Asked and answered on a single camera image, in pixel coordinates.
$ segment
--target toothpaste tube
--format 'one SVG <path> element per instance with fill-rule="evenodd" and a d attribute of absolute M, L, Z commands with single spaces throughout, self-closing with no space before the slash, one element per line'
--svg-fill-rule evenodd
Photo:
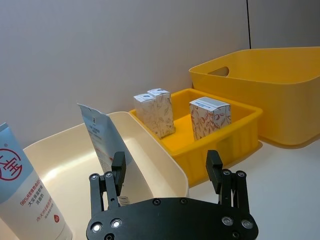
<path fill-rule="evenodd" d="M 118 197 L 120 205 L 125 206 L 130 203 L 152 199 L 153 194 L 144 176 L 111 118 L 88 106 L 81 104 L 78 104 L 78 106 L 81 109 L 84 124 L 103 172 L 111 171 L 116 152 L 124 152 L 125 154 L 126 172 L 121 196 Z"/>
<path fill-rule="evenodd" d="M 72 232 L 9 126 L 0 125 L 0 218 L 20 240 L 71 240 Z"/>

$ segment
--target white product box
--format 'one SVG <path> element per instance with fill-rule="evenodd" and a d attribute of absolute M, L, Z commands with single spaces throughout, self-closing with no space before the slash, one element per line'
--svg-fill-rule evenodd
<path fill-rule="evenodd" d="M 199 140 L 231 124 L 231 106 L 209 97 L 189 103 L 194 140 Z"/>
<path fill-rule="evenodd" d="M 155 135 L 161 138 L 156 99 L 147 93 L 134 96 L 133 98 L 137 117 Z"/>
<path fill-rule="evenodd" d="M 171 94 L 161 88 L 148 91 L 156 99 L 157 114 L 161 137 L 175 132 L 174 116 L 172 112 Z"/>

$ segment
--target white wall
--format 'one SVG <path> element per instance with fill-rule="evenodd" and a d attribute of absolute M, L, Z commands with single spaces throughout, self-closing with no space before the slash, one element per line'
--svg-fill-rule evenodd
<path fill-rule="evenodd" d="M 248 0 L 251 47 L 320 46 L 319 0 Z"/>
<path fill-rule="evenodd" d="M 245 0 L 2 0 L 0 122 L 25 147 L 82 123 L 77 102 L 127 111 L 248 47 Z"/>

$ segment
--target red logo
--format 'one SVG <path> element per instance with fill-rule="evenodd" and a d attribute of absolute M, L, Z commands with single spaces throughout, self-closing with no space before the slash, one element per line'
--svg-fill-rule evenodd
<path fill-rule="evenodd" d="M 21 158 L 14 151 L 0 149 L 0 180 L 13 181 L 22 172 Z"/>
<path fill-rule="evenodd" d="M 58 215 L 54 215 L 53 218 L 56 223 L 60 221 L 60 217 Z"/>

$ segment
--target small box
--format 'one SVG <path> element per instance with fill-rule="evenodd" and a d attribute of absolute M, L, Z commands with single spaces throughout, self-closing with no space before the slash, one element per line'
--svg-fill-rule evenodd
<path fill-rule="evenodd" d="M 134 98 L 134 107 L 136 108 L 137 117 L 155 135 L 161 138 L 161 131 L 158 123 L 156 99 L 147 93 L 134 96 L 133 98 Z"/>
<path fill-rule="evenodd" d="M 172 113 L 171 94 L 161 88 L 148 91 L 148 94 L 156 100 L 158 122 L 161 137 L 165 137 L 175 132 L 174 117 Z"/>
<path fill-rule="evenodd" d="M 231 106 L 209 97 L 201 97 L 189 103 L 193 137 L 199 140 L 231 124 Z"/>

